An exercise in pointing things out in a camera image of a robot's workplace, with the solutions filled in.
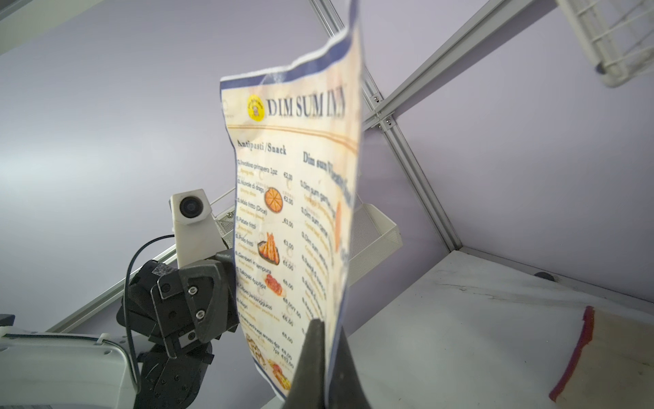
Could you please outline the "dim sum menu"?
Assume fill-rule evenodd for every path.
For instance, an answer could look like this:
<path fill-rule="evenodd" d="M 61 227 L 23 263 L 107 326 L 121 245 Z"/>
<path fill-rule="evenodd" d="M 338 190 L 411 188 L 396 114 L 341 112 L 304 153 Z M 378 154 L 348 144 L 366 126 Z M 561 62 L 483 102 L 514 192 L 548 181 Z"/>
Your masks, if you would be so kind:
<path fill-rule="evenodd" d="M 296 388 L 311 321 L 332 368 L 347 291 L 363 102 L 359 3 L 319 50 L 289 66 L 225 77 L 235 151 L 238 317 L 280 399 Z"/>

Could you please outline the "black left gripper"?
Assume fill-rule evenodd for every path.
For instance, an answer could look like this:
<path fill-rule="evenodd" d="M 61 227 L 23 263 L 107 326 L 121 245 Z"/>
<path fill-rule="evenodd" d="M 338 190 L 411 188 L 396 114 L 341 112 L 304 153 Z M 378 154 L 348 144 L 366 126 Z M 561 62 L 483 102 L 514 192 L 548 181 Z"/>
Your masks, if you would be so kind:
<path fill-rule="evenodd" d="M 131 280 L 117 313 L 119 325 L 165 350 L 170 358 L 238 328 L 236 272 L 232 250 L 180 269 L 151 260 Z"/>

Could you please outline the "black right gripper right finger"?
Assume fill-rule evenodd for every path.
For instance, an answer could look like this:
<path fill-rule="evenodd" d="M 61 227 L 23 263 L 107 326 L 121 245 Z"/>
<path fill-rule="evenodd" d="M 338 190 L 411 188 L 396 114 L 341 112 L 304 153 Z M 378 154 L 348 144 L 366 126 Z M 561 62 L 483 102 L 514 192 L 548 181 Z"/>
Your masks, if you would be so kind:
<path fill-rule="evenodd" d="M 371 409 L 347 343 L 346 332 L 341 329 L 330 368 L 330 382 L 326 407 L 332 409 Z"/>

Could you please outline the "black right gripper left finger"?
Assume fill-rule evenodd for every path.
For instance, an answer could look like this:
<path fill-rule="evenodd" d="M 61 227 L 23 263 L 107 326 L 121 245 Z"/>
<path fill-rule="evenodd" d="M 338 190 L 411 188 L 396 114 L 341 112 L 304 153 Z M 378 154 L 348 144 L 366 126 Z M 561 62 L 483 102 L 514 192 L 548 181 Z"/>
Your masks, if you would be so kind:
<path fill-rule="evenodd" d="M 325 407 L 325 323 L 311 320 L 283 409 Z"/>

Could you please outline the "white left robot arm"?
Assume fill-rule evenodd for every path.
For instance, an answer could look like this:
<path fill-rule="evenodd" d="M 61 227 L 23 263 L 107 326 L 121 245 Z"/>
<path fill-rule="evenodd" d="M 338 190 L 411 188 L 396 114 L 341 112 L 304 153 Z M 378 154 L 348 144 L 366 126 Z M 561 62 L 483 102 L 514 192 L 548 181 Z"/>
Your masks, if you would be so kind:
<path fill-rule="evenodd" d="M 125 287 L 122 337 L 22 331 L 1 317 L 1 405 L 187 408 L 238 327 L 231 251 L 182 268 L 149 261 Z"/>

